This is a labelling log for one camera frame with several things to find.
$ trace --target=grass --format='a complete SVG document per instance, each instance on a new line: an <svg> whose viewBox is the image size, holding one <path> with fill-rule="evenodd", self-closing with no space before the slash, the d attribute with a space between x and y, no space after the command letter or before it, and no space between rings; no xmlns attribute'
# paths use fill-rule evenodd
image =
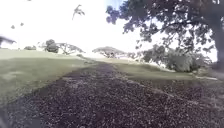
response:
<svg viewBox="0 0 224 128"><path fill-rule="evenodd" d="M0 49L0 105L91 64L79 57Z"/></svg>
<svg viewBox="0 0 224 128"><path fill-rule="evenodd" d="M143 64L136 61L127 61L120 59L99 59L99 61L115 65L119 71L126 73L130 78L168 80L191 80L194 78L188 73L169 72L158 66Z"/></svg>

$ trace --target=bush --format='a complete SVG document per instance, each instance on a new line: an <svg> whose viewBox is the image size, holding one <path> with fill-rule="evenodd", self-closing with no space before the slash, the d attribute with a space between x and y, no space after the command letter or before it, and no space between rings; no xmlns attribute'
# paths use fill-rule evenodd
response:
<svg viewBox="0 0 224 128"><path fill-rule="evenodd" d="M83 58L83 55L82 54L77 54L76 56L78 56L80 58Z"/></svg>
<svg viewBox="0 0 224 128"><path fill-rule="evenodd" d="M58 50L59 50L59 47L56 45L54 40L51 39L46 41L45 51L58 53Z"/></svg>
<svg viewBox="0 0 224 128"><path fill-rule="evenodd" d="M31 47L31 46L26 46L24 48L24 50L37 50L37 48L35 46Z"/></svg>
<svg viewBox="0 0 224 128"><path fill-rule="evenodd" d="M55 43L53 43L48 45L45 50L48 52L58 53L59 47Z"/></svg>

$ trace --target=distant trees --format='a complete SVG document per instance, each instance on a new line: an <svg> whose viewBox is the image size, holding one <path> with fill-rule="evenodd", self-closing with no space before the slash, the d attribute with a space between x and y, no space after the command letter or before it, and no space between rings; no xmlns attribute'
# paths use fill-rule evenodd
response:
<svg viewBox="0 0 224 128"><path fill-rule="evenodd" d="M50 39L46 41L45 51L58 53L59 47L54 40Z"/></svg>
<svg viewBox="0 0 224 128"><path fill-rule="evenodd" d="M109 46L96 48L93 52L98 52L107 58L115 58L117 55L125 54L125 52Z"/></svg>
<svg viewBox="0 0 224 128"><path fill-rule="evenodd" d="M37 50L36 46L26 46L24 50Z"/></svg>
<svg viewBox="0 0 224 128"><path fill-rule="evenodd" d="M75 52L84 52L82 49L80 49L77 46L71 45L71 44L67 44L67 43L57 43L58 47L63 51L63 54L65 55L69 55Z"/></svg>

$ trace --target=shrub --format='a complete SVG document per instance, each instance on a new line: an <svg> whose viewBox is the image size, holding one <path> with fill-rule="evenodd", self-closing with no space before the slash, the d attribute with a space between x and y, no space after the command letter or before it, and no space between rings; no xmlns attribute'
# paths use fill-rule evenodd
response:
<svg viewBox="0 0 224 128"><path fill-rule="evenodd" d="M80 58L83 58L83 55L82 54L77 54L76 56L78 56Z"/></svg>
<svg viewBox="0 0 224 128"><path fill-rule="evenodd" d="M31 46L26 46L25 48L24 48L24 50L36 50L37 48L36 48L36 46L33 46L33 47L31 47Z"/></svg>

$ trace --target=house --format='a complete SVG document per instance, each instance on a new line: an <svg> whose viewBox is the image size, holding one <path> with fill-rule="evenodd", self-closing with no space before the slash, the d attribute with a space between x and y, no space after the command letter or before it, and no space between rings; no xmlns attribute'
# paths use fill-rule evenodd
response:
<svg viewBox="0 0 224 128"><path fill-rule="evenodd" d="M16 43L16 41L0 35L0 48L10 48L13 43Z"/></svg>

